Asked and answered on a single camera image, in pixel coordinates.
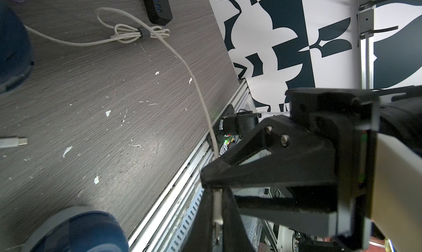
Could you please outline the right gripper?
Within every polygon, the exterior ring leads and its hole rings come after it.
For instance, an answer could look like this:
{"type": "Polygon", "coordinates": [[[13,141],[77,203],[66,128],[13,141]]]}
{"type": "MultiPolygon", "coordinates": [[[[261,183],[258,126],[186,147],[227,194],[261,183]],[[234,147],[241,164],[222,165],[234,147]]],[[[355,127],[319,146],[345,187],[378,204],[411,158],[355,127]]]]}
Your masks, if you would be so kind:
{"type": "Polygon", "coordinates": [[[290,116],[269,117],[201,172],[205,188],[279,184],[289,198],[237,197],[240,213],[352,250],[369,242],[369,220],[406,250],[422,232],[422,88],[295,88],[290,116]],[[338,176],[338,195],[335,186],[338,176]],[[337,212],[337,199],[340,202],[337,212]]]}

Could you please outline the blue meat grinder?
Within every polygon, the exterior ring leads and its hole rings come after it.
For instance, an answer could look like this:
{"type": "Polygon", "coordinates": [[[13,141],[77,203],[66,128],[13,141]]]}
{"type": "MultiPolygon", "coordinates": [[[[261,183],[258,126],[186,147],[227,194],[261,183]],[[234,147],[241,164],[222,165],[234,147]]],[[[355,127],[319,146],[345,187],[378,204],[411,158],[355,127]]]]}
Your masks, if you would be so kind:
{"type": "Polygon", "coordinates": [[[1,3],[1,96],[21,86],[33,67],[29,34],[15,12],[1,3]]]}
{"type": "Polygon", "coordinates": [[[74,206],[46,220],[21,251],[128,252],[129,243],[114,216],[90,206],[74,206]]]}

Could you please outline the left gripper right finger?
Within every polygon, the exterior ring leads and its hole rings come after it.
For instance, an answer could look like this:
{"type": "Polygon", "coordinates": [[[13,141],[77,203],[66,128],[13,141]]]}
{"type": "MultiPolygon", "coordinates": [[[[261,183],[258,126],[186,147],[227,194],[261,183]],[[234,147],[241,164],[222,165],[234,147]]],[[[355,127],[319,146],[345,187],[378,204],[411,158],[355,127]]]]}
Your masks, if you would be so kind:
{"type": "Polygon", "coordinates": [[[230,188],[223,189],[223,252],[253,252],[230,188]]]}

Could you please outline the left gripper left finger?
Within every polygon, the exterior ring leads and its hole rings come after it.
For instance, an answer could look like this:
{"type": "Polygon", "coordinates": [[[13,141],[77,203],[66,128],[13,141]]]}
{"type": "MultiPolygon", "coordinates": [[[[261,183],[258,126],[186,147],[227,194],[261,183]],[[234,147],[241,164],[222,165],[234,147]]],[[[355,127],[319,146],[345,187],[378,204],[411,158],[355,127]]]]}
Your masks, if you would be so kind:
{"type": "Polygon", "coordinates": [[[213,190],[205,189],[197,215],[182,252],[211,252],[213,236],[213,190]]]}

